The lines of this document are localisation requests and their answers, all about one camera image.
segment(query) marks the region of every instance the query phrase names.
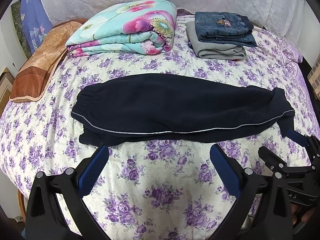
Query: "blue gripper pad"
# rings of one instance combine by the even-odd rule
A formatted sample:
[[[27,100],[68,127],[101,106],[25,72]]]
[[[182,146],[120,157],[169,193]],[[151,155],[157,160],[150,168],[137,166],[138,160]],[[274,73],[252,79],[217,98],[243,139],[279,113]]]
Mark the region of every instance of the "blue gripper pad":
[[[292,141],[301,145],[302,147],[308,147],[308,140],[302,134],[300,134],[294,130],[288,129],[286,136],[288,138],[290,138]]]
[[[216,147],[211,146],[210,159],[230,195],[238,198],[241,194],[240,179],[227,161],[227,156]]]
[[[78,180],[79,197],[82,198],[90,194],[108,159],[109,149],[103,145]]]

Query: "brown checkered object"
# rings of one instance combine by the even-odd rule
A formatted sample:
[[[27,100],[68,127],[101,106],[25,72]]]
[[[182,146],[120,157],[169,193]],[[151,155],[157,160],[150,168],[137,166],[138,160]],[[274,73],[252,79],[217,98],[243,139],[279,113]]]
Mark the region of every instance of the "brown checkered object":
[[[312,85],[314,93],[316,94],[318,99],[320,99],[320,55],[308,75],[308,80]]]

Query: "wooden chair leg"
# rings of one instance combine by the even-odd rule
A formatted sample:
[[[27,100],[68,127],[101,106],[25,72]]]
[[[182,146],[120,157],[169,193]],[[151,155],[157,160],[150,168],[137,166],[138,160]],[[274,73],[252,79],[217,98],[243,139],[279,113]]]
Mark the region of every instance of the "wooden chair leg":
[[[24,196],[19,190],[18,190],[18,200],[19,200],[19,206],[20,206],[22,217],[23,217],[23,221],[26,222],[26,208],[24,206]]]

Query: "human hand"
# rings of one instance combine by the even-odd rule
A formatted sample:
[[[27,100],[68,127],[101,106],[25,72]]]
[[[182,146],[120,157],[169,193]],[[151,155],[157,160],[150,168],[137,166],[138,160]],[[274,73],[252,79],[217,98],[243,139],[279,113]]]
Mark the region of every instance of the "human hand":
[[[315,211],[315,207],[308,210],[301,218],[301,222],[308,222],[313,212]],[[292,224],[294,225],[297,222],[297,213],[301,210],[301,208],[297,205],[291,204],[291,212],[293,215]]]

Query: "metal bolt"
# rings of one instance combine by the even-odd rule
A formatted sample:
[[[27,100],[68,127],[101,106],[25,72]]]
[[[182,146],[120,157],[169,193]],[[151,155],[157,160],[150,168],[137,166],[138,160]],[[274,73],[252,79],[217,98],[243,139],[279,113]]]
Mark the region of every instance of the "metal bolt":
[[[245,168],[244,169],[244,173],[247,174],[247,175],[251,175],[251,174],[253,174],[253,170],[250,169],[250,168]]]
[[[44,175],[44,173],[42,171],[39,171],[36,175],[36,177],[39,179]]]
[[[71,174],[73,173],[73,171],[74,171],[74,168],[67,168],[66,171],[65,171],[65,173],[66,173],[67,175],[71,175]]]
[[[276,177],[277,179],[281,179],[281,178],[282,178],[282,175],[281,175],[280,172],[276,172],[276,173],[275,173],[275,177]]]

